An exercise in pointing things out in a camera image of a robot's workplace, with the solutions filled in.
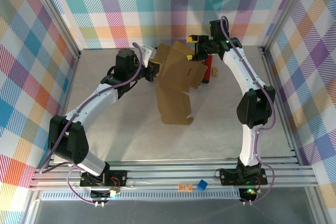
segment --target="brown cardboard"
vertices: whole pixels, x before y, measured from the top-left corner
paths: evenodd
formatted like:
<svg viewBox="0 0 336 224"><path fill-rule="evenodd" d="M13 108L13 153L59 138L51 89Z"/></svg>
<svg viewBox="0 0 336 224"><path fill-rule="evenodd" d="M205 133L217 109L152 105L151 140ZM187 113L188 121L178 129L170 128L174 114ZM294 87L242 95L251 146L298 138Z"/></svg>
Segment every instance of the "brown cardboard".
<svg viewBox="0 0 336 224"><path fill-rule="evenodd" d="M190 125L190 98L184 92L190 87L197 89L203 80L207 66L198 61L189 61L187 55L194 50L176 41L170 47L160 44L153 61L160 63L156 75L157 107L165 124Z"/></svg>

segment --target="plaid wallpaper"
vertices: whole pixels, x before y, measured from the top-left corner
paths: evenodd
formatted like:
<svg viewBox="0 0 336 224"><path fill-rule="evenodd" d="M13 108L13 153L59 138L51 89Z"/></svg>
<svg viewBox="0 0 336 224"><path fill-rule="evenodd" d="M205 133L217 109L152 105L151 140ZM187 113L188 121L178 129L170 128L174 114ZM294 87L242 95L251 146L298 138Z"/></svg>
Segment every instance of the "plaid wallpaper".
<svg viewBox="0 0 336 224"><path fill-rule="evenodd" d="M40 0L0 0L0 223L18 223L75 62Z"/></svg>
<svg viewBox="0 0 336 224"><path fill-rule="evenodd" d="M83 48L156 46L209 34L222 14L245 45L262 42L281 0L55 0Z"/></svg>
<svg viewBox="0 0 336 224"><path fill-rule="evenodd" d="M336 223L336 0L299 0L271 54L296 143Z"/></svg>
<svg viewBox="0 0 336 224"><path fill-rule="evenodd" d="M270 26L267 29L266 35L265 35L264 39L262 40L262 43L261 43L262 46L266 45L266 42L268 41L269 36L270 36L271 32L273 31L274 25L279 20L280 14L282 13L282 10L285 7L287 1L288 0L282 0L281 3L280 3L280 5L278 6L278 9L277 9L275 15L273 16L272 22L271 22Z"/></svg>

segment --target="metal rail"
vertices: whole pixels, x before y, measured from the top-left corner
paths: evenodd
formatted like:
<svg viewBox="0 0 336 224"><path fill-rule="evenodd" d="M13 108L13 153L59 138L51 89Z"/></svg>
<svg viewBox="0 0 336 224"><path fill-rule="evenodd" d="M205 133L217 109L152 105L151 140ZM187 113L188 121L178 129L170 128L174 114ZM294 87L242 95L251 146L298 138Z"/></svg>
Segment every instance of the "metal rail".
<svg viewBox="0 0 336 224"><path fill-rule="evenodd" d="M265 157L262 160L275 171L275 187L314 187L317 181L311 166L300 166L291 151L290 157ZM193 184L196 189L198 182L203 179L208 183L209 189L232 188L222 186L220 180L215 178L218 168L232 169L236 167L236 160L228 159L185 159L167 161L120 161L110 162L113 170L128 170L126 186L122 190L144 189L177 189L181 183ZM66 177L71 167L58 167L46 174L35 172L30 188L36 190L64 190L67 189ZM265 167L268 180L271 180L271 170ZM79 188L80 176L78 173L70 174L70 183Z"/></svg>
<svg viewBox="0 0 336 224"><path fill-rule="evenodd" d="M90 190L77 190L81 197L90 200ZM175 190L123 190L112 200L192 200L192 199L239 199L239 189L223 188L207 189L205 191L179 192ZM79 200L70 190L44 190L41 200Z"/></svg>
<svg viewBox="0 0 336 224"><path fill-rule="evenodd" d="M277 83L275 81L275 77L272 73L271 65L270 65L270 62L269 62L266 54L263 54L263 59L262 60L263 60L263 63L264 63L265 69L266 69L268 79L270 80L270 83L276 89L276 96L277 96L276 103L277 103L277 100L281 101L281 97L279 95L279 88L278 88ZM279 118L281 119L283 129L285 131L289 146L293 150L295 150L297 153L299 153L297 143L294 140L293 132L292 132L290 126L289 126L289 121L288 121L288 117L286 116L284 104L282 102L278 102L277 107L278 107L278 112L279 112ZM298 154L296 158L298 159L299 164L303 164L303 160L302 160L302 157L300 156L300 154ZM325 207L325 204L324 204L323 200L321 200L322 196L321 196L321 193L319 191L319 187L306 187L305 190L306 190L306 193L307 193L308 201L309 201L309 204L310 204L310 209L313 213L315 222L318 223L318 224L331 223L331 219L330 219L328 210Z"/></svg>

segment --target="aluminum frame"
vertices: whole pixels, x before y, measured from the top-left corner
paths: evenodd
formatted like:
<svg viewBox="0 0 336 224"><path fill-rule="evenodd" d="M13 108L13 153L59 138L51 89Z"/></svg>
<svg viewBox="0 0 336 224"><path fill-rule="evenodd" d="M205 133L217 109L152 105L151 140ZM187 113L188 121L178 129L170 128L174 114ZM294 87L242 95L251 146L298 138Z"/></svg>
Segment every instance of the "aluminum frame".
<svg viewBox="0 0 336 224"><path fill-rule="evenodd" d="M299 149L297 147L297 144L295 142L295 139L294 139L294 135L293 135L293 132L291 131L290 129L290 125L289 125L289 121L287 119L287 116L286 116L286 110L285 110L285 107L284 107L284 104L281 103L281 102L278 102L278 101L281 101L281 97L280 97L280 94L279 94L279 87L275 81L275 77L272 73L272 67L271 67L271 64L267 58L267 55L270 54L270 53L262 53L263 54L263 63L264 63L264 66L265 66L265 69L266 69L266 73L267 73L267 76L268 76L268 79L270 80L270 83L273 85L273 87L275 87L276 89L276 100L275 100L275 103L277 108L278 108L278 111L279 111L279 117L281 119L281 123L283 125L283 129L285 130L285 134L286 134L286 137L287 137L287 140L288 140L288 144L291 148L293 148L293 150L295 150L296 153L298 153L298 155L296 156L297 160L298 160L298 163L299 165L303 165L303 160L302 160L302 157L300 156L299 154ZM308 201L309 201L309 204L310 204L310 209L313 213L313 216L314 216L314 219L315 219L315 222L320 224L320 223L332 223L331 219L330 219L330 216L329 216L329 213L328 213L328 210L324 204L324 201L322 200L322 195L321 195L321 191L319 189L319 187L306 187L305 188L306 190L306 194L307 194L307 197L308 197Z"/></svg>
<svg viewBox="0 0 336 224"><path fill-rule="evenodd" d="M265 45L265 50L268 51L272 45L274 44L275 40L278 38L281 29L283 28L283 26L285 25L288 17L291 15L292 11L294 10L296 4L297 4L298 0L287 0L281 14L280 17L278 19L278 21L276 22L273 30L271 31L270 35L269 35L269 39L266 42Z"/></svg>
<svg viewBox="0 0 336 224"><path fill-rule="evenodd" d="M79 58L81 48L78 47L77 43L75 42L74 38L71 35L70 30L68 29L67 25L65 24L61 14L59 13L55 3L53 0L41 0L44 7L48 11L49 15L51 16L52 20L55 22L58 30L60 31L61 35L64 37L68 45L70 46L70 50L73 54Z"/></svg>
<svg viewBox="0 0 336 224"><path fill-rule="evenodd" d="M275 187L314 187L317 181L311 166L300 166L297 162L294 150L290 157L266 157L262 160L270 164L275 171ZM232 169L236 167L237 160L227 159L185 159L165 161L120 161L109 162L110 169L127 170L128 177L126 187L128 189L177 189L178 184L197 184L201 179L208 182L209 188L221 189L232 188L222 186L220 180L215 178L215 171L218 168ZM30 188L33 190L64 190L67 189L66 177L71 167L58 167L46 174L39 174L36 170ZM271 170L265 167L269 180L272 176ZM79 172L70 175L70 184L76 189L79 188Z"/></svg>

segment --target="purple cable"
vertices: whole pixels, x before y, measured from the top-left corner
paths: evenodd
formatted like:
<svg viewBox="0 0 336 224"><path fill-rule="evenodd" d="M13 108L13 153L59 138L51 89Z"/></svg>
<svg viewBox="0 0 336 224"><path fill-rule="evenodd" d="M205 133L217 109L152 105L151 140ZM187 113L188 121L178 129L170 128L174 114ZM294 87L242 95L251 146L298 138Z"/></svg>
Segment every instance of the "purple cable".
<svg viewBox="0 0 336 224"><path fill-rule="evenodd" d="M70 185L70 182L69 182L69 177L70 177L70 174L72 172L74 172L75 170L78 170L77 168L74 168L74 169L71 169L67 175L67 183L68 183L68 186L70 188L70 190L73 192L73 194L75 194L80 200L84 201L85 203L88 203L88 204L91 204L91 205L96 205L95 203L93 203L92 201L89 201L87 199L84 199L83 197L81 197L73 188L72 186Z"/></svg>
<svg viewBox="0 0 336 224"><path fill-rule="evenodd" d="M253 202L258 202L258 201L262 200L263 198L265 198L265 197L268 195L268 193L271 191L271 189L272 189L272 187L273 187L273 185L274 185L274 180L275 180L275 173L274 173L273 168L272 168L270 165L265 164L265 163L263 163L263 162L260 160L260 158L259 158L259 156L258 156L258 147L257 147L257 146L258 146L258 139L259 139L260 131L269 131L269 130L272 129L272 128L274 127L274 125L275 125L275 120L276 120L276 118L275 118L275 117L276 117L276 116L275 116L275 108L274 108L274 104L273 104L273 102L272 102L272 99L271 99L271 97L269 96L269 94L267 93L267 91L266 91L266 90L264 89L264 87L257 81L257 79L256 79L255 76L253 75L251 69L249 68L248 64L245 62L245 59L242 57L242 55L239 53L238 49L237 49L237 48L235 47L235 45L232 43L232 41L230 40L229 36L227 36L227 34L226 34L225 30L224 30L224 27L223 27L223 19L225 20L227 27L228 27L229 22L228 22L228 19L227 19L226 16L222 16L222 17L221 17L221 21L220 21L220 24L221 24L221 25L220 25L220 26L221 26L221 29L222 29L222 32L223 32L225 38L229 41L229 43L230 43L230 45L232 46L233 50L235 51L235 53L236 53L237 56L239 57L240 61L243 63L243 65L244 65L245 69L247 70L248 74L251 76L252 81L253 81L253 82L254 82L254 83L255 83L255 84L262 90L262 92L263 92L264 95L266 96L267 101L269 102L269 104L270 104L270 106L271 106L271 109L272 109L272 113L273 113L273 120L272 120L271 125L270 125L269 127L267 127L267 128L264 128L264 127L259 128L258 131L257 131L257 133L256 133L256 135L255 135L255 137L254 137L254 141L253 141L253 142L254 142L253 153L254 153L254 156L256 157L256 160L257 160L259 163L261 163L261 165L264 165L264 166L270 168L270 170L271 170L271 172L272 172L272 181L271 181L271 183L270 183L269 188L267 189L267 191L265 192L265 194L264 194L261 198L256 199L256 200L253 201Z"/></svg>
<svg viewBox="0 0 336 224"><path fill-rule="evenodd" d="M141 66L142 66L142 52L141 52L141 49L140 49L140 47L139 47L139 45L138 45L137 43L134 42L134 43L133 43L133 46L134 46L136 49L139 50L139 58L140 58L140 59L139 59L139 66L138 66L138 69L136 70L135 74L134 74L129 80L127 80L127 81L125 81L125 82L123 82L123 83L116 84L116 85L113 85L113 86L111 86L111 87L108 87L108 88L106 88L106 89L103 89L103 90L99 91L99 92L98 92L99 95L102 94L102 93L104 93L104 92L106 92L106 91L108 91L108 90L110 90L110 89L115 89L115 88L117 88L117 87L126 85L126 84L132 82L132 81L138 76L138 74L140 73L140 70L141 70ZM67 124L64 126L64 128L63 128L61 134L58 136L57 141L55 142L55 144L54 144L53 148L51 149L49 155L46 157L45 161L43 162L42 167L41 167L41 169L40 169L40 171L39 171L40 174L47 173L47 172L49 172L49 171L55 169L55 168L58 167L58 166L61 166L61 165L64 165L64 164L68 164L68 163L69 163L69 162L63 162L63 163L61 163L61 164L58 164L58 165L56 165L56 166L53 166L53 167L51 167L51 168L49 168L49 169L43 171L43 167L47 166L47 164L48 164L48 162L49 162L49 160L50 160L52 154L53 154L53 153L55 152L55 150L57 149L57 147L58 147L60 141L62 140L62 137L64 136L65 132L67 131L67 129L68 129L68 127L70 126L70 124L72 123L72 121L75 119L75 117L78 116L78 113L81 112L81 110L82 110L82 109L83 109L89 102L91 102L94 98L96 98L96 97L98 96L98 94L94 94L93 96L89 97L89 98L88 98L88 99L87 99L87 100L86 100L86 101L85 101L85 102L78 108L78 110L73 114L73 116L70 118L69 122L67 122Z"/></svg>

